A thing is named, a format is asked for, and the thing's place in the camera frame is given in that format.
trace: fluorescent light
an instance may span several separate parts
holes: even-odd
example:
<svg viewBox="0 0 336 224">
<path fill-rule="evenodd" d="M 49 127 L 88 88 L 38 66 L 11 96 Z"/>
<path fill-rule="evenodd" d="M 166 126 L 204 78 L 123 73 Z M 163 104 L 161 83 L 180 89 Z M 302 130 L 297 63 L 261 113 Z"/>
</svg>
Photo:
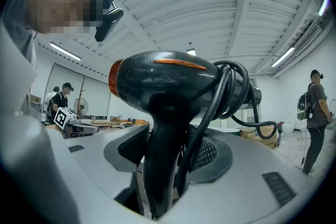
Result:
<svg viewBox="0 0 336 224">
<path fill-rule="evenodd" d="M 322 14 L 324 13 L 324 11 L 326 10 L 328 4 L 328 0 L 323 0 L 322 6 L 319 10 L 319 15 L 322 16 Z"/>
<path fill-rule="evenodd" d="M 70 57 L 75 58 L 75 59 L 78 60 L 78 61 L 80 61 L 80 59 L 81 59 L 80 57 L 78 57 L 78 56 L 76 56 L 76 55 L 70 53 L 69 51 L 67 51 L 67 50 L 65 50 L 65 49 L 62 49 L 61 47 L 59 47 L 58 45 L 56 45 L 56 44 L 53 43 L 53 42 L 50 42 L 50 45 L 51 45 L 53 48 L 55 48 L 55 49 L 57 49 L 57 50 L 63 52 L 64 54 L 66 54 L 66 55 L 68 55 L 68 56 L 70 56 Z"/>
<path fill-rule="evenodd" d="M 187 50 L 187 54 L 191 54 L 191 55 L 196 56 L 196 50 L 195 49 Z"/>
<path fill-rule="evenodd" d="M 290 55 L 290 53 L 294 51 L 294 48 L 291 47 L 289 48 L 289 50 L 286 51 L 286 53 L 284 55 L 282 55 L 273 65 L 272 67 L 275 67 L 276 65 L 278 65 L 278 63 L 280 63 L 282 60 L 284 60 L 288 55 Z"/>
</svg>

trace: person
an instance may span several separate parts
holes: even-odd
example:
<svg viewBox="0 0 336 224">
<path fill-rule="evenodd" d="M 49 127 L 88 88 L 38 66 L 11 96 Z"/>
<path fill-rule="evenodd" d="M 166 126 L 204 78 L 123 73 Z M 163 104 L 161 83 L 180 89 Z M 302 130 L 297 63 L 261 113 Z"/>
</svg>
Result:
<svg viewBox="0 0 336 224">
<path fill-rule="evenodd" d="M 45 99 L 44 99 L 44 105 L 46 105 L 44 111 L 46 111 L 47 106 L 48 106 L 48 103 L 50 102 L 50 100 L 51 100 L 51 99 L 56 95 L 56 93 L 58 93 L 58 92 L 59 92 L 59 87 L 58 87 L 58 86 L 55 86 L 52 92 L 47 93 L 47 95 L 46 95 L 46 97 L 45 97 Z"/>
<path fill-rule="evenodd" d="M 73 87 L 69 82 L 66 82 L 62 86 L 62 91 L 55 94 L 51 99 L 51 104 L 48 107 L 47 118 L 45 125 L 54 125 L 54 118 L 56 116 L 58 108 L 67 108 L 68 107 L 68 98 L 67 95 L 73 91 Z"/>
<path fill-rule="evenodd" d="M 323 141 L 324 131 L 328 123 L 332 121 L 327 105 L 327 97 L 324 88 L 320 84 L 321 75 L 314 69 L 310 74 L 311 83 L 308 86 L 310 104 L 312 106 L 311 115 L 307 118 L 307 129 L 310 133 L 310 147 L 307 151 L 303 172 L 309 174 L 317 157 L 319 156 Z"/>
<path fill-rule="evenodd" d="M 59 33 L 65 27 L 78 26 L 78 22 L 83 26 L 101 22 L 112 1 L 7 0 L 2 10 L 2 22 L 17 48 L 35 68 L 34 38 L 37 33 Z M 29 94 L 22 111 L 29 114 Z"/>
</svg>

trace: power cord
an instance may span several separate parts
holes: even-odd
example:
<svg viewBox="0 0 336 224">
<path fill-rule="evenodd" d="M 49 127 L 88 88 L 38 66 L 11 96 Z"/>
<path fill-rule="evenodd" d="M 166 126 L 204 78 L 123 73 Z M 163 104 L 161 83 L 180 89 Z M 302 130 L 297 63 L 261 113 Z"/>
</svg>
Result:
<svg viewBox="0 0 336 224">
<path fill-rule="evenodd" d="M 209 106 L 207 112 L 203 116 L 203 119 L 201 123 L 199 124 L 198 128 L 196 129 L 194 136 L 188 142 L 188 145 L 185 151 L 183 152 L 183 157 L 181 159 L 181 163 L 178 168 L 177 177 L 176 177 L 177 178 L 177 191 L 180 196 L 185 192 L 186 175 L 189 169 L 190 159 L 193 153 L 195 152 L 195 150 L 197 149 L 197 147 L 199 146 L 200 142 L 202 141 L 202 138 L 205 135 L 205 131 L 208 128 L 211 121 L 217 120 L 217 119 L 225 120 L 231 117 L 235 122 L 237 122 L 240 125 L 247 126 L 247 127 L 256 127 L 258 135 L 260 136 L 261 139 L 270 139 L 277 132 L 276 122 L 267 121 L 267 122 L 259 123 L 256 98 L 253 92 L 252 85 L 250 84 L 249 75 L 248 75 L 246 68 L 240 63 L 231 61 L 231 60 L 217 61 L 214 63 L 214 65 L 219 66 L 220 70 L 223 71 L 221 79 L 219 81 L 217 80 L 215 83 L 212 83 L 211 87 L 206 87 L 206 91 L 202 90 L 201 91 L 202 93 L 197 94 L 196 96 L 191 98 L 192 101 L 197 99 L 199 96 L 203 95 L 205 92 L 211 89 L 214 89 L 215 86 L 218 84 L 213 100 L 211 102 L 211 105 Z M 241 85 L 242 89 L 240 91 L 239 98 L 236 100 L 234 104 L 232 104 L 231 103 L 232 97 L 235 91 L 235 86 L 236 86 L 236 81 L 237 81 L 237 77 L 236 77 L 237 72 L 243 78 L 242 85 Z M 234 116 L 234 114 L 240 109 L 242 104 L 245 102 L 247 94 L 249 94 L 250 100 L 252 102 L 255 123 L 243 122 Z M 228 108 L 229 104 L 230 104 L 230 109 L 223 115 L 223 113 Z M 261 133 L 260 127 L 266 126 L 266 125 L 274 126 L 274 129 L 270 136 L 264 136 Z"/>
</svg>

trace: ceiling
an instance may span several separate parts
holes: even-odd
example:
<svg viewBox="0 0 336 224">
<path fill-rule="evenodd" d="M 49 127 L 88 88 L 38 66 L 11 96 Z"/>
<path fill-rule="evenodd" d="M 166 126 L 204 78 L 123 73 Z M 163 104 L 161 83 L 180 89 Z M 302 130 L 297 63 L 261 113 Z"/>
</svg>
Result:
<svg viewBox="0 0 336 224">
<path fill-rule="evenodd" d="M 80 56 L 72 62 L 106 80 L 114 61 L 148 50 L 195 48 L 211 62 L 228 58 L 250 74 L 276 73 L 270 65 L 314 20 L 323 0 L 115 0 L 124 16 L 112 34 L 96 42 L 89 33 L 38 35 Z"/>
</svg>

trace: floor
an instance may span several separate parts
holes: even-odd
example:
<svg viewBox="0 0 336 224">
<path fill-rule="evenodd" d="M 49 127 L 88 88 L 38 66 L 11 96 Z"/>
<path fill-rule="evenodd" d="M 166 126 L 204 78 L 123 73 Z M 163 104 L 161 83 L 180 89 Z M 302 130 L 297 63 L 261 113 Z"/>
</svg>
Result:
<svg viewBox="0 0 336 224">
<path fill-rule="evenodd" d="M 330 139 L 325 136 L 321 153 L 309 175 L 312 178 L 323 177 L 335 157 L 336 144 L 329 143 L 329 140 Z M 309 146 L 310 139 L 304 140 L 302 139 L 301 132 L 294 131 L 290 135 L 282 136 L 280 146 L 276 147 L 274 151 L 289 164 L 300 168 L 303 155 L 306 156 Z"/>
</svg>

